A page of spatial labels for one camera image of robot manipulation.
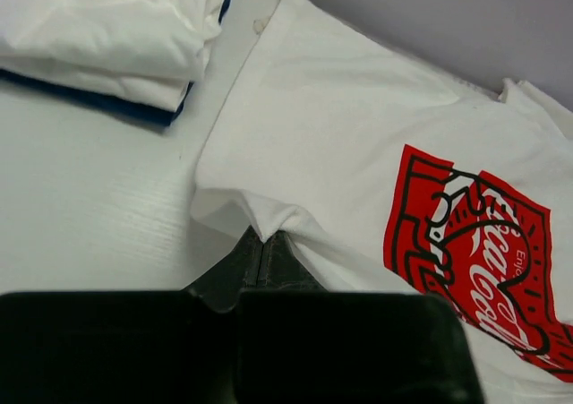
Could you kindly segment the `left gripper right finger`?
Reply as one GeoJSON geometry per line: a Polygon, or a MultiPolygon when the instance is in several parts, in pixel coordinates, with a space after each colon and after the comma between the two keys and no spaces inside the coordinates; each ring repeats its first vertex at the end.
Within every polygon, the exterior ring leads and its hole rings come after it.
{"type": "Polygon", "coordinates": [[[286,291],[325,291],[325,288],[299,262],[287,233],[279,231],[262,245],[259,288],[286,291]]]}

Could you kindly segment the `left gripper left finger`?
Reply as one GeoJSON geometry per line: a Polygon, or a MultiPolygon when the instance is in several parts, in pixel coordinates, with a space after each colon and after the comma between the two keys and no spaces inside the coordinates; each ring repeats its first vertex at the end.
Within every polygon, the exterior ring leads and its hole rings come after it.
{"type": "Polygon", "coordinates": [[[246,288],[255,288],[261,267],[264,244],[248,227],[235,247],[219,262],[185,288],[210,310],[226,313],[238,302],[246,288]]]}

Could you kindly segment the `white Coca-Cola print t-shirt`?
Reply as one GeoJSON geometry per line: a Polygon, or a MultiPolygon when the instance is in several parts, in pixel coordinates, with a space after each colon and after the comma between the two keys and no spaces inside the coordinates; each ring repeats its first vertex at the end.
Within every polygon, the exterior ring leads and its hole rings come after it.
{"type": "Polygon", "coordinates": [[[280,0],[200,155],[196,193],[286,231],[333,290],[435,292],[490,403],[572,400],[572,142],[508,86],[463,89],[280,0]]]}

